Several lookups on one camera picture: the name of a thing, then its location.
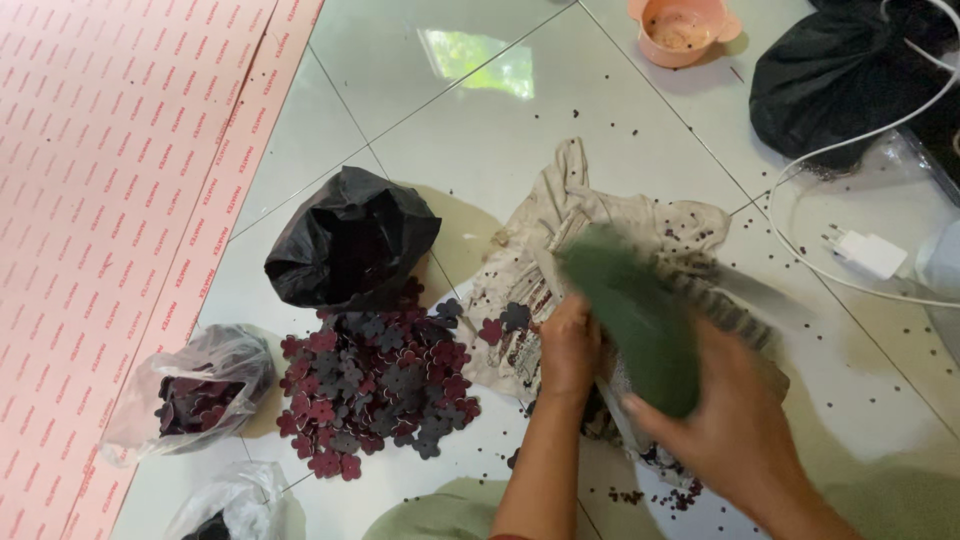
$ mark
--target black plastic bag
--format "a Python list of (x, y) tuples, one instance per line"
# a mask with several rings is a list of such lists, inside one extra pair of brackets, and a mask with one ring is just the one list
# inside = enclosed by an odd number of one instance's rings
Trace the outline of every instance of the black plastic bag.
[(415, 189), (344, 167), (300, 205), (263, 269), (287, 304), (388, 311), (440, 223)]
[[(863, 135), (918, 109), (949, 73), (903, 42), (901, 10), (890, 21), (870, 11), (828, 9), (797, 23), (756, 62), (750, 120), (757, 136), (795, 159)], [(811, 159), (832, 169), (856, 165), (871, 140)]]
[[(955, 11), (960, 0), (944, 0)], [(818, 10), (858, 10), (866, 16), (876, 16), (883, 0), (810, 0)], [(888, 16), (902, 20), (904, 32), (915, 45), (935, 57), (956, 48), (957, 31), (953, 21), (940, 8), (927, 0), (893, 0), (887, 4)]]

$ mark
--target charging cable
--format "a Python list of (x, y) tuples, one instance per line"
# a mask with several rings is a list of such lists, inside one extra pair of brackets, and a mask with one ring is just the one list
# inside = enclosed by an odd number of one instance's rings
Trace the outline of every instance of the charging cable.
[[(883, 0), (883, 2), (880, 4), (880, 12), (882, 13), (882, 15), (883, 15), (883, 17), (884, 17), (885, 19), (887, 18), (887, 14), (886, 14), (886, 4), (887, 4), (887, 2), (889, 2), (889, 1), (890, 1), (890, 0)], [(957, 29), (957, 35), (960, 36), (960, 16), (957, 15), (957, 13), (953, 10), (953, 8), (951, 8), (951, 7), (950, 7), (947, 3), (945, 3), (943, 0), (927, 0), (927, 2), (933, 4), (934, 6), (936, 6), (937, 8), (939, 8), (940, 10), (942, 10), (944, 13), (947, 14), (947, 16), (950, 18), (950, 20), (953, 22), (953, 25), (954, 25), (954, 26), (956, 27), (956, 29)], [(814, 156), (819, 156), (820, 154), (823, 154), (824, 152), (829, 152), (830, 150), (833, 150), (833, 149), (836, 149), (836, 148), (840, 148), (841, 146), (846, 146), (846, 145), (848, 145), (848, 144), (853, 144), (853, 143), (858, 142), (858, 141), (861, 141), (861, 140), (863, 140), (863, 139), (870, 138), (870, 137), (875, 136), (875, 135), (879, 135), (879, 134), (881, 134), (881, 133), (883, 133), (883, 132), (885, 132), (885, 131), (887, 131), (887, 130), (892, 130), (892, 129), (896, 128), (896, 127), (899, 126), (900, 124), (903, 124), (903, 123), (905, 123), (905, 122), (909, 122), (910, 120), (916, 118), (918, 115), (920, 115), (921, 113), (923, 113), (925, 110), (933, 107), (933, 104), (937, 103), (937, 102), (940, 100), (940, 98), (944, 97), (944, 95), (953, 88), (953, 85), (957, 82), (957, 79), (958, 79), (957, 68), (960, 67), (960, 57), (958, 57), (957, 65), (956, 65), (956, 66), (952, 66), (952, 65), (949, 65), (949, 64), (947, 64), (947, 63), (945, 63), (945, 62), (936, 60), (935, 58), (933, 58), (932, 55), (930, 55), (929, 53), (927, 53), (926, 51), (924, 51), (923, 49), (921, 49), (920, 47), (918, 47), (918, 46), (915, 45), (914, 43), (910, 42), (909, 40), (907, 40), (907, 45), (908, 45), (910, 48), (912, 48), (913, 50), (915, 50), (915, 51), (917, 51), (918, 53), (920, 53), (921, 55), (923, 55), (924, 58), (926, 58), (926, 59), (928, 59), (928, 60), (930, 60), (930, 61), (933, 61), (933, 62), (936, 63), (937, 65), (940, 65), (941, 67), (944, 67), (944, 69), (948, 69), (948, 70), (950, 70), (950, 71), (952, 72), (952, 75), (950, 76), (950, 80), (947, 81), (947, 84), (944, 85), (943, 89), (941, 89), (939, 92), (937, 92), (937, 95), (933, 96), (933, 99), (931, 99), (930, 101), (926, 102), (926, 104), (924, 104), (922, 107), (920, 107), (920, 108), (917, 109), (917, 110), (914, 110), (914, 111), (911, 112), (910, 114), (907, 114), (906, 116), (904, 116), (904, 117), (901, 118), (900, 120), (894, 122), (893, 124), (890, 124), (890, 125), (888, 125), (888, 126), (884, 126), (884, 127), (882, 127), (882, 128), (873, 130), (873, 131), (871, 131), (871, 132), (869, 132), (869, 133), (866, 133), (866, 134), (863, 134), (863, 135), (860, 135), (860, 136), (856, 136), (856, 137), (854, 137), (854, 138), (852, 138), (852, 139), (845, 140), (845, 141), (843, 141), (843, 142), (838, 142), (838, 143), (836, 143), (836, 144), (831, 144), (831, 145), (827, 146), (826, 148), (821, 148), (820, 150), (816, 150), (816, 151), (814, 151), (814, 152), (810, 152), (810, 153), (807, 154), (806, 156), (802, 156), (802, 157), (798, 158), (797, 160), (794, 160), (794, 161), (793, 161), (792, 163), (790, 163), (789, 165), (787, 165), (787, 166), (783, 169), (783, 171), (780, 172), (780, 175), (777, 176), (777, 178), (774, 180), (774, 185), (773, 185), (773, 187), (770, 188), (770, 202), (767, 204), (767, 206), (769, 207), (769, 209), (767, 210), (767, 219), (770, 220), (770, 229), (773, 231), (774, 235), (777, 237), (777, 240), (780, 241), (780, 244), (782, 244), (783, 247), (784, 247), (788, 252), (790, 252), (790, 254), (792, 254), (792, 255), (794, 256), (794, 258), (796, 258), (797, 260), (799, 260), (800, 262), (802, 262), (802, 263), (803, 263), (804, 265), (806, 265), (806, 267), (809, 268), (810, 270), (813, 270), (813, 271), (816, 272), (817, 274), (820, 274), (821, 276), (823, 276), (823, 277), (825, 277), (825, 278), (827, 278), (827, 279), (829, 279), (829, 280), (831, 280), (831, 281), (840, 283), (841, 285), (845, 285), (845, 286), (847, 286), (847, 287), (849, 287), (849, 288), (858, 290), (858, 291), (860, 291), (860, 292), (865, 292), (865, 293), (867, 293), (867, 294), (872, 294), (872, 295), (874, 295), (874, 296), (878, 296), (878, 297), (880, 297), (880, 298), (886, 298), (886, 299), (889, 299), (889, 300), (896, 300), (896, 301), (899, 301), (899, 302), (908, 302), (908, 303), (910, 303), (910, 304), (920, 304), (920, 305), (922, 305), (922, 306), (960, 308), (960, 304), (957, 304), (957, 303), (952, 303), (952, 302), (938, 302), (938, 301), (935, 301), (935, 300), (924, 300), (924, 299), (920, 299), (920, 298), (909, 298), (909, 297), (898, 296), (898, 295), (896, 295), (896, 294), (890, 294), (890, 293), (886, 293), (886, 292), (880, 292), (880, 291), (878, 291), (878, 290), (873, 290), (873, 289), (870, 289), (870, 288), (867, 288), (867, 287), (864, 287), (864, 286), (860, 286), (860, 285), (858, 285), (858, 284), (856, 284), (856, 283), (853, 283), (853, 282), (848, 282), (848, 281), (846, 281), (846, 280), (844, 280), (844, 279), (842, 279), (842, 278), (838, 278), (838, 277), (830, 274), (830, 272), (824, 270), (823, 268), (817, 267), (815, 264), (813, 264), (812, 262), (810, 262), (809, 260), (807, 260), (803, 255), (801, 255), (800, 253), (798, 253), (797, 250), (795, 250), (795, 249), (793, 248), (793, 246), (790, 245), (790, 242), (786, 239), (786, 237), (783, 235), (783, 233), (780, 232), (780, 229), (777, 228), (777, 222), (776, 222), (776, 220), (774, 219), (774, 207), (775, 207), (775, 206), (774, 206), (774, 197), (775, 197), (776, 194), (777, 194), (777, 188), (780, 187), (782, 184), (785, 184), (784, 178), (786, 177), (787, 172), (790, 171), (790, 169), (792, 169), (794, 166), (798, 165), (799, 163), (801, 163), (801, 162), (803, 162), (803, 161), (809, 160), (810, 158), (812, 158), (812, 157), (814, 157)], [(882, 238), (879, 238), (879, 237), (877, 237), (877, 236), (875, 236), (875, 235), (872, 235), (872, 234), (870, 234), (870, 235), (868, 235), (868, 236), (866, 236), (866, 237), (865, 237), (865, 236), (862, 236), (862, 235), (860, 235), (860, 234), (858, 234), (857, 236), (859, 236), (860, 238), (863, 238), (863, 239), (876, 238), (876, 239), (882, 240)], [(851, 236), (851, 239), (852, 239), (852, 241), (854, 241), (858, 246), (860, 246), (861, 249), (862, 249), (863, 246), (874, 246), (874, 247), (876, 247), (877, 249), (879, 249), (881, 252), (883, 252), (884, 254), (890, 253), (890, 251), (889, 251), (885, 246), (882, 246), (881, 244), (876, 243), (876, 242), (873, 241), (873, 240), (871, 240), (871, 241), (868, 242), (868, 243), (864, 243), (863, 240), (857, 239), (857, 238), (854, 237), (854, 236)], [(886, 240), (882, 240), (882, 241), (885, 242), (886, 244), (888, 244), (889, 246), (893, 247), (893, 248), (899, 249), (899, 248), (897, 248), (896, 246), (893, 246), (893, 244), (890, 244), (889, 242), (886, 242)], [(857, 255), (857, 253), (861, 253), (861, 252), (858, 252), (858, 251), (850, 251), (850, 252), (847, 252), (847, 253), (852, 256), (852, 258), (846, 258), (847, 260), (850, 260), (851, 262), (857, 262), (857, 263), (859, 263), (858, 265), (861, 266), (861, 267), (864, 267), (864, 266), (872, 266), (871, 263), (863, 264), (862, 262), (866, 262), (866, 261), (868, 261), (868, 260), (874, 260), (873, 258), (870, 258), (870, 257), (867, 257), (867, 256), (864, 256), (863, 258), (861, 258), (860, 256)], [(876, 263), (877, 263), (876, 268), (884, 269), (882, 273), (885, 273), (885, 268), (886, 268), (886, 266), (888, 265), (888, 263), (887, 263), (887, 262), (884, 262), (883, 260), (877, 261)], [(879, 276), (882, 275), (882, 273), (878, 274), (877, 272), (873, 272), (873, 271), (872, 271), (871, 269), (869, 269), (869, 268), (868, 268), (868, 270), (870, 270), (872, 273), (874, 273), (875, 276), (878, 276), (878, 277), (879, 277)]]

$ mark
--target white charger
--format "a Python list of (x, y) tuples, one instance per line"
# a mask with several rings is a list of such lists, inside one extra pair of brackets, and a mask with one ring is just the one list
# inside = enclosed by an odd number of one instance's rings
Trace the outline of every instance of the white charger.
[(822, 234), (833, 245), (833, 251), (844, 261), (879, 280), (889, 280), (906, 260), (906, 252), (876, 234), (863, 235), (857, 231), (844, 231), (836, 225), (830, 228), (840, 233), (837, 237)]

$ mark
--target tile grout line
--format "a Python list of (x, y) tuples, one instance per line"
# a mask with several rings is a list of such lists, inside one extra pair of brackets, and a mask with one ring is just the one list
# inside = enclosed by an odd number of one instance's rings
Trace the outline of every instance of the tile grout line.
[(456, 81), (454, 81), (453, 83), (451, 83), (449, 86), (447, 86), (446, 88), (444, 88), (439, 94), (437, 94), (436, 96), (430, 98), (430, 101), (424, 103), (423, 105), (419, 106), (416, 110), (414, 110), (414, 111), (411, 112), (410, 114), (407, 114), (406, 116), (404, 116), (403, 118), (401, 118), (401, 119), (400, 119), (398, 122), (396, 122), (393, 126), (387, 128), (382, 134), (377, 135), (376, 137), (374, 137), (374, 138), (370, 141), (370, 144), (375, 143), (380, 137), (382, 137), (382, 136), (386, 135), (387, 133), (389, 133), (390, 131), (392, 131), (393, 128), (395, 128), (396, 126), (399, 126), (400, 124), (402, 124), (403, 122), (405, 122), (408, 118), (410, 118), (410, 117), (413, 116), (414, 114), (420, 112), (423, 108), (425, 108), (426, 106), (428, 106), (428, 105), (430, 105), (431, 103), (433, 103), (434, 101), (436, 101), (439, 97), (443, 96), (444, 94), (446, 94), (447, 92), (449, 92), (449, 91), (452, 90), (453, 88), (459, 86), (460, 83), (462, 83), (463, 81), (465, 81), (465, 80), (466, 80), (467, 78), (469, 78), (471, 75), (473, 75), (473, 74), (476, 73), (477, 71), (483, 69), (484, 67), (486, 67), (486, 66), (487, 66), (489, 63), (491, 63), (492, 61), (494, 61), (494, 60), (502, 57), (507, 51), (509, 51), (510, 49), (514, 48), (515, 45), (517, 45), (518, 43), (520, 43), (521, 41), (523, 41), (524, 39), (526, 39), (528, 36), (530, 36), (531, 34), (533, 34), (534, 32), (536, 32), (537, 30), (539, 30), (540, 27), (542, 27), (544, 24), (552, 21), (552, 20), (555, 19), (558, 15), (560, 15), (560, 14), (563, 13), (563, 12), (565, 12), (566, 10), (569, 10), (572, 6), (575, 6), (575, 5), (577, 5), (577, 4), (579, 4), (579, 0), (578, 0), (577, 2), (571, 2), (571, 3), (567, 4), (562, 10), (560, 10), (560, 11), (558, 11), (558, 12), (550, 15), (549, 18), (547, 18), (545, 21), (543, 21), (543, 22), (541, 22), (540, 24), (538, 24), (537, 26), (535, 26), (534, 29), (531, 30), (530, 32), (527, 32), (527, 33), (524, 34), (523, 36), (520, 36), (520, 37), (518, 37), (517, 39), (511, 41), (509, 45), (507, 45), (506, 47), (503, 48), (503, 50), (501, 50), (500, 52), (496, 53), (495, 55), (493, 55), (492, 57), (490, 57), (489, 59), (487, 59), (486, 61), (484, 61), (484, 62), (481, 63), (480, 65), (478, 65), (477, 67), (475, 67), (475, 68), (473, 68), (472, 70), (470, 70), (470, 72), (469, 72), (468, 74), (464, 75), (463, 77), (461, 77), (461, 78), (457, 79)]
[[(299, 189), (296, 193), (292, 194), (290, 197), (288, 197), (286, 200), (284, 200), (283, 202), (281, 202), (279, 205), (276, 205), (275, 208), (273, 208), (273, 209), (271, 209), (269, 212), (261, 215), (259, 218), (256, 219), (256, 221), (254, 221), (253, 223), (250, 223), (250, 225), (248, 225), (247, 227), (245, 227), (245, 228), (243, 229), (243, 231), (240, 231), (240, 232), (237, 233), (233, 238), (230, 238), (230, 239), (227, 241), (227, 244), (229, 244), (234, 238), (238, 238), (238, 237), (240, 236), (240, 234), (245, 233), (250, 227), (256, 225), (261, 219), (263, 219), (263, 218), (267, 217), (268, 215), (270, 215), (271, 213), (273, 213), (274, 210), (282, 207), (287, 201), (289, 201), (290, 199), (293, 199), (294, 197), (296, 197), (297, 195), (299, 195), (304, 189), (306, 189), (306, 188), (309, 187), (310, 185), (315, 184), (315, 183), (317, 182), (317, 180), (319, 180), (319, 179), (323, 178), (324, 176), (326, 176), (327, 174), (329, 174), (330, 171), (336, 169), (336, 168), (339, 167), (340, 165), (344, 164), (344, 163), (345, 163), (347, 160), (349, 160), (350, 158), (356, 156), (356, 155), (357, 155), (360, 151), (362, 151), (364, 148), (369, 148), (369, 147), (370, 147), (370, 143), (367, 141), (367, 136), (364, 135), (363, 130), (360, 129), (360, 124), (357, 124), (356, 118), (353, 117), (353, 112), (350, 111), (350, 107), (347, 106), (347, 102), (345, 102), (343, 96), (340, 95), (340, 91), (337, 90), (337, 86), (333, 84), (333, 80), (330, 79), (330, 75), (326, 72), (326, 68), (324, 68), (323, 63), (320, 62), (320, 58), (317, 57), (317, 52), (313, 50), (313, 46), (311, 46), (309, 42), (308, 42), (307, 45), (306, 45), (306, 49), (303, 51), (302, 57), (300, 57), (300, 63), (303, 63), (303, 59), (306, 58), (306, 52), (307, 52), (307, 51), (309, 51), (310, 54), (313, 56), (313, 59), (314, 59), (315, 61), (317, 61), (317, 65), (320, 67), (321, 71), (323, 71), (324, 76), (326, 77), (327, 82), (330, 83), (330, 87), (333, 88), (333, 92), (334, 92), (335, 94), (337, 94), (337, 98), (340, 100), (340, 103), (344, 106), (344, 110), (347, 111), (347, 114), (349, 115), (350, 120), (353, 122), (353, 125), (356, 127), (357, 132), (360, 134), (360, 137), (363, 138), (363, 140), (364, 140), (364, 146), (360, 147), (359, 149), (357, 149), (356, 152), (354, 152), (354, 153), (350, 154), (349, 156), (347, 156), (343, 161), (340, 161), (339, 163), (337, 163), (337, 164), (333, 165), (332, 167), (330, 167), (328, 170), (326, 170), (325, 172), (323, 172), (322, 175), (320, 175), (319, 177), (315, 178), (315, 179), (314, 179), (313, 181), (311, 181), (309, 184), (307, 184), (306, 186), (304, 186), (303, 189)], [(377, 163), (380, 163), (380, 159), (376, 156), (376, 154), (374, 154), (373, 157), (376, 159), (376, 162), (377, 162)]]
[(346, 163), (348, 160), (350, 160), (351, 158), (353, 158), (354, 156), (356, 156), (357, 154), (359, 154), (360, 152), (362, 152), (363, 149), (364, 149), (364, 148), (367, 148), (367, 147), (368, 147), (368, 145), (361, 146), (360, 148), (358, 148), (358, 149), (356, 150), (356, 152), (350, 154), (349, 156), (347, 156), (346, 158), (344, 158), (344, 160), (340, 161), (339, 163), (333, 165), (332, 167), (330, 167), (329, 169), (327, 169), (326, 171), (324, 171), (322, 175), (320, 175), (320, 176), (318, 176), (317, 178), (315, 178), (314, 180), (312, 180), (309, 184), (305, 185), (303, 188), (298, 189), (296, 193), (294, 193), (294, 194), (290, 195), (289, 197), (287, 197), (283, 202), (281, 202), (280, 204), (276, 205), (276, 207), (274, 207), (273, 209), (271, 209), (269, 212), (267, 212), (267, 213), (261, 215), (260, 217), (258, 217), (258, 218), (256, 219), (256, 221), (254, 221), (253, 223), (250, 223), (250, 225), (248, 225), (247, 227), (245, 227), (243, 231), (237, 233), (233, 238), (229, 239), (229, 240), (227, 241), (227, 245), (229, 245), (229, 243), (232, 242), (233, 240), (239, 238), (241, 234), (245, 233), (246, 231), (249, 231), (254, 225), (256, 225), (257, 223), (259, 223), (260, 221), (262, 221), (262, 220), (263, 220), (264, 218), (266, 218), (268, 215), (274, 213), (277, 209), (279, 209), (279, 208), (282, 207), (283, 205), (285, 205), (285, 204), (287, 204), (288, 202), (290, 202), (291, 199), (293, 199), (293, 198), (296, 197), (297, 195), (300, 195), (306, 188), (308, 188), (308, 187), (310, 187), (311, 185), (316, 184), (317, 182), (319, 182), (324, 176), (330, 174), (330, 172), (332, 172), (334, 169), (336, 169), (337, 167), (343, 165), (344, 163)]
[[(751, 204), (754, 205), (754, 208), (756, 208), (756, 211), (760, 212), (761, 215), (766, 216), (766, 214), (763, 213), (763, 210), (760, 209), (760, 207), (756, 204), (756, 202), (752, 202)], [(836, 293), (833, 292), (833, 289), (831, 289), (830, 286), (827, 285), (827, 282), (824, 281), (824, 278), (820, 274), (807, 268), (806, 265), (804, 265), (804, 269), (810, 274), (813, 274), (813, 277), (816, 278), (817, 281), (819, 281), (824, 286), (824, 288), (827, 290), (830, 296), (833, 297), (833, 300), (835, 300), (837, 304), (839, 304), (840, 307), (842, 307), (843, 310), (846, 311), (848, 315), (850, 315), (850, 318), (854, 321), (854, 323), (863, 331), (863, 333), (867, 336), (867, 338), (869, 338), (870, 341), (874, 345), (876, 345), (876, 348), (883, 354), (883, 356), (887, 359), (887, 361), (890, 362), (890, 365), (893, 366), (893, 368), (897, 370), (897, 373), (899, 373), (900, 376), (903, 377), (903, 380), (907, 384), (909, 384), (911, 388), (913, 388), (913, 391), (917, 393), (917, 396), (919, 396), (921, 400), (923, 400), (924, 404), (926, 404), (926, 407), (930, 409), (930, 412), (932, 412), (933, 415), (937, 417), (937, 420), (940, 420), (940, 423), (943, 424), (945, 428), (947, 428), (947, 431), (949, 431), (951, 435), (953, 435), (953, 438), (960, 440), (960, 435), (958, 435), (957, 432), (953, 429), (953, 427), (951, 427), (950, 424), (947, 423), (947, 420), (945, 420), (944, 417), (940, 415), (937, 409), (935, 409), (933, 405), (931, 405), (930, 402), (926, 400), (926, 396), (924, 396), (924, 394), (914, 385), (913, 381), (910, 380), (910, 378), (907, 377), (906, 374), (902, 372), (902, 370), (897, 365), (897, 363), (892, 358), (890, 358), (890, 355), (887, 354), (887, 352), (883, 349), (883, 347), (881, 347), (880, 344), (876, 342), (876, 339), (874, 339), (873, 335), (870, 334), (870, 332), (863, 326), (863, 324), (860, 323), (860, 320), (856, 318), (856, 315), (854, 315), (850, 311), (850, 309), (847, 308), (847, 305), (844, 304), (842, 300), (840, 300), (840, 298), (836, 295)]]
[(596, 532), (597, 538), (603, 540), (603, 535), (600, 534), (600, 531), (597, 529), (597, 526), (593, 524), (593, 518), (587, 513), (587, 508), (584, 506), (584, 502), (580, 500), (580, 497), (577, 497), (577, 504), (580, 505), (580, 509), (584, 511), (584, 515), (587, 516), (587, 521), (590, 523), (590, 526), (593, 528), (593, 532)]
[(350, 107), (347, 105), (347, 102), (344, 101), (344, 96), (340, 95), (340, 90), (337, 89), (337, 86), (333, 84), (333, 79), (330, 79), (330, 74), (326, 72), (324, 63), (320, 61), (320, 57), (317, 56), (317, 51), (313, 50), (313, 45), (310, 43), (306, 44), (306, 48), (310, 51), (310, 54), (313, 55), (313, 59), (317, 61), (317, 65), (323, 71), (326, 81), (330, 83), (330, 87), (333, 88), (333, 93), (337, 94), (337, 99), (340, 100), (340, 103), (344, 106), (344, 110), (347, 111), (347, 114), (350, 116), (350, 120), (353, 121), (353, 125), (356, 126), (357, 132), (360, 133), (360, 136), (363, 137), (363, 141), (367, 143), (367, 146), (370, 146), (370, 141), (367, 140), (367, 134), (363, 133), (363, 129), (360, 127), (360, 124), (357, 123), (357, 119), (353, 117), (353, 111), (350, 110)]
[(307, 473), (306, 476), (303, 477), (302, 479), (299, 479), (299, 480), (295, 481), (294, 483), (288, 485), (287, 487), (283, 488), (283, 491), (282, 491), (281, 493), (286, 493), (286, 492), (290, 491), (291, 489), (293, 489), (293, 487), (294, 487), (295, 485), (299, 484), (300, 482), (302, 482), (302, 481), (304, 481), (304, 480), (306, 480), (306, 479), (308, 479), (308, 478), (310, 478), (310, 477), (312, 477), (312, 476), (313, 476), (313, 473)]
[[(660, 99), (663, 101), (663, 103), (664, 103), (668, 108), (670, 108), (670, 110), (673, 111), (673, 113), (677, 116), (677, 119), (680, 120), (681, 122), (683, 122), (684, 125), (687, 126), (687, 128), (691, 128), (691, 126), (689, 126), (689, 125), (686, 123), (686, 120), (684, 120), (684, 118), (683, 118), (682, 116), (680, 116), (680, 113), (677, 112), (677, 110), (674, 109), (672, 105), (670, 105), (670, 102), (668, 102), (668, 101), (666, 100), (666, 98), (663, 97), (663, 94), (660, 93), (660, 89), (657, 88), (656, 86), (654, 86), (653, 83), (651, 83), (650, 80), (647, 79), (647, 76), (644, 75), (643, 72), (640, 71), (640, 69), (639, 69), (638, 67), (636, 67), (636, 64), (634, 64), (633, 61), (630, 60), (630, 57), (627, 56), (627, 53), (624, 52), (624, 50), (620, 48), (620, 45), (617, 44), (617, 42), (613, 39), (613, 37), (611, 37), (611, 35), (607, 33), (607, 29), (605, 29), (605, 28), (603, 27), (603, 25), (600, 24), (600, 21), (598, 21), (598, 20), (596, 19), (596, 17), (593, 16), (593, 13), (590, 12), (590, 10), (587, 8), (587, 6), (584, 6), (583, 3), (581, 2), (581, 0), (577, 0), (577, 4), (579, 4), (580, 7), (584, 9), (584, 12), (587, 13), (587, 16), (590, 17), (590, 20), (592, 20), (593, 23), (597, 25), (597, 28), (600, 29), (600, 32), (603, 32), (603, 33), (604, 33), (604, 36), (606, 36), (607, 39), (610, 40), (610, 43), (613, 44), (613, 46), (616, 48), (616, 50), (617, 50), (617, 51), (620, 51), (620, 54), (621, 54), (621, 55), (623, 56), (623, 58), (627, 61), (627, 63), (629, 63), (630, 66), (631, 66), (637, 73), (640, 74), (640, 77), (643, 77), (643, 80), (646, 81), (647, 85), (649, 85), (650, 88), (652, 88), (652, 89), (657, 93), (657, 95), (660, 97)], [(693, 134), (693, 137), (694, 137), (695, 139), (697, 139), (697, 142), (699, 142), (700, 145), (703, 146), (705, 150), (707, 150), (707, 153), (710, 154), (710, 157), (713, 158), (714, 161), (716, 161), (717, 165), (720, 165), (720, 168), (723, 169), (723, 172), (727, 173), (727, 176), (733, 181), (733, 183), (736, 184), (736, 186), (740, 188), (740, 191), (742, 191), (743, 194), (746, 195), (748, 199), (750, 199), (751, 201), (753, 201), (753, 197), (750, 196), (750, 193), (748, 193), (747, 190), (744, 189), (742, 185), (740, 185), (740, 182), (738, 182), (738, 181), (736, 180), (736, 178), (733, 177), (733, 175), (730, 173), (730, 171), (727, 170), (727, 167), (725, 167), (724, 164), (723, 164), (722, 162), (720, 162), (720, 159), (717, 158), (717, 157), (713, 154), (713, 152), (710, 151), (709, 147), (707, 147), (707, 145), (704, 143), (704, 141), (703, 141), (692, 129), (690, 130), (690, 132)]]

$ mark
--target clear plastic bag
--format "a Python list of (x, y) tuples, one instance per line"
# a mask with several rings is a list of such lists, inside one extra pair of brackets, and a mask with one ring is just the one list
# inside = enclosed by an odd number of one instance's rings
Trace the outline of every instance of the clear plastic bag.
[(286, 483), (275, 461), (233, 463), (183, 503), (163, 538), (192, 538), (204, 522), (223, 511), (230, 540), (281, 540)]
[[(211, 325), (176, 353), (150, 355), (136, 367), (100, 439), (100, 452), (108, 462), (125, 467), (147, 455), (202, 450), (240, 429), (256, 412), (274, 374), (273, 357), (264, 339), (239, 325)], [(157, 391), (165, 387), (167, 377), (244, 385), (211, 428), (161, 435), (155, 411), (164, 400)]]

